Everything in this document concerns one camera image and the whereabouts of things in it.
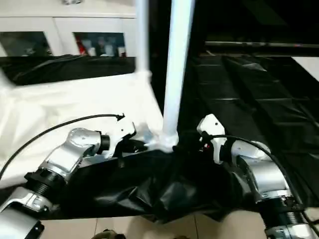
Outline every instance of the black tarp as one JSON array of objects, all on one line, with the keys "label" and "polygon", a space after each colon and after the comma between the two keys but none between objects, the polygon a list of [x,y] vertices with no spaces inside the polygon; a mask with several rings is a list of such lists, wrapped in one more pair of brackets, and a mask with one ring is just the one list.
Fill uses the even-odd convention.
[{"label": "black tarp", "polygon": [[[133,59],[89,58],[53,63],[16,78],[43,59],[3,58],[19,85],[130,73]],[[165,78],[152,64],[161,109]],[[152,151],[81,168],[46,218],[147,215],[167,222],[191,212],[214,219],[254,204],[240,172],[198,152],[196,126],[213,113],[228,134],[267,144],[281,160],[306,206],[319,206],[319,82],[291,58],[208,57],[187,63],[175,152]],[[1,191],[2,199],[8,190]]]}]

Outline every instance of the white metal frame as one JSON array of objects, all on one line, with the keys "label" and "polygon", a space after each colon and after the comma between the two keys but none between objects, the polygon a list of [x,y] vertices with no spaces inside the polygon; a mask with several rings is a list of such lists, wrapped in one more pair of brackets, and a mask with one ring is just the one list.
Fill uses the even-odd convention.
[{"label": "white metal frame", "polygon": [[123,33],[127,56],[135,56],[135,19],[95,17],[55,17],[55,24],[63,42],[65,54],[79,55],[74,32]]},{"label": "white metal frame", "polygon": [[[57,34],[55,24],[50,17],[0,17],[0,32],[42,31],[54,56],[64,54],[64,49]],[[6,56],[5,50],[0,46],[0,57]]]},{"label": "white metal frame", "polygon": [[178,143],[177,124],[195,0],[172,0],[163,132],[160,142],[170,151]]}]

